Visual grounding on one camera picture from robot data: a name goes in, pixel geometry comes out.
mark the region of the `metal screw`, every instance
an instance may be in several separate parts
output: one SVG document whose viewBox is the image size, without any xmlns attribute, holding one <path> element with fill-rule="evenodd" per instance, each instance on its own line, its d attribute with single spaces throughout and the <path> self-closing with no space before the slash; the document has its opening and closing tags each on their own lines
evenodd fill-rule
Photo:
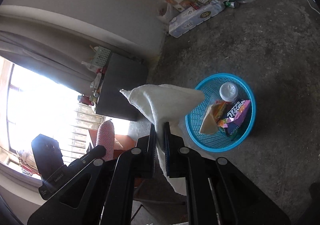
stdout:
<svg viewBox="0 0 320 225">
<path fill-rule="evenodd" d="M 225 158 L 218 158 L 218 164 L 224 166 L 228 163 L 228 160 Z"/>
<path fill-rule="evenodd" d="M 140 148 L 133 148 L 131 150 L 131 153 L 134 155 L 139 155 L 141 153 L 141 149 Z"/>
<path fill-rule="evenodd" d="M 103 160 L 100 159 L 100 158 L 95 159 L 95 160 L 93 161 L 93 164 L 94 164 L 96 167 L 99 167 L 99 166 L 101 166 L 101 165 L 103 164 Z"/>
<path fill-rule="evenodd" d="M 180 153 L 181 154 L 188 154 L 190 152 L 190 150 L 186 147 L 182 147 L 180 148 Z"/>
</svg>

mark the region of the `blue plastic basket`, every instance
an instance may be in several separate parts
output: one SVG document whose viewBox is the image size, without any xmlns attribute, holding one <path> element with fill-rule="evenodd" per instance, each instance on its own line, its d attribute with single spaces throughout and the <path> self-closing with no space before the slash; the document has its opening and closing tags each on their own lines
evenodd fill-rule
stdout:
<svg viewBox="0 0 320 225">
<path fill-rule="evenodd" d="M 251 100 L 251 109 L 247 112 L 239 133 L 233 139 L 226 137 L 220 131 L 214 135 L 200 134 L 202 118 L 210 99 L 212 96 L 216 99 L 221 99 L 219 94 L 220 86 L 229 81 L 237 84 L 240 99 Z M 256 102 L 249 86 L 245 81 L 233 74 L 219 73 L 204 79 L 197 85 L 196 90 L 203 91 L 205 100 L 186 116 L 187 130 L 192 140 L 199 147 L 210 152 L 223 152 L 239 145 L 249 135 L 256 117 Z"/>
</svg>

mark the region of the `curtain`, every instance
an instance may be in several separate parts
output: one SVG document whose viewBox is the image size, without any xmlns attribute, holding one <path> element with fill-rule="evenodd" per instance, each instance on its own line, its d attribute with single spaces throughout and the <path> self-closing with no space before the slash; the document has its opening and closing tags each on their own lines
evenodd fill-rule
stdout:
<svg viewBox="0 0 320 225">
<path fill-rule="evenodd" d="M 90 96 L 96 74 L 82 61 L 94 57 L 82 37 L 40 23 L 0 16 L 0 56 Z"/>
</svg>

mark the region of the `small jar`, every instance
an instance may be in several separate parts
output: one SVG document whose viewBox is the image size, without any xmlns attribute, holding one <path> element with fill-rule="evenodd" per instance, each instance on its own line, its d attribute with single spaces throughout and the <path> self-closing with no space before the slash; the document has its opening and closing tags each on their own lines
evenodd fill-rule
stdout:
<svg viewBox="0 0 320 225">
<path fill-rule="evenodd" d="M 221 85 L 219 93 L 222 100 L 224 100 L 228 104 L 232 104 L 237 101 L 239 91 L 235 83 L 226 82 Z"/>
</svg>

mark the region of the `pink knitted object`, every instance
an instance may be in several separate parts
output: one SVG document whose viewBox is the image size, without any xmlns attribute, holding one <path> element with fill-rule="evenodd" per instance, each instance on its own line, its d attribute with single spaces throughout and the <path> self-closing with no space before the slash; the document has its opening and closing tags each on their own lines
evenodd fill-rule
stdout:
<svg viewBox="0 0 320 225">
<path fill-rule="evenodd" d="M 115 144 L 115 128 L 110 120 L 101 123 L 98 129 L 96 145 L 102 145 L 107 150 L 103 157 L 105 161 L 113 159 L 113 147 Z"/>
</svg>

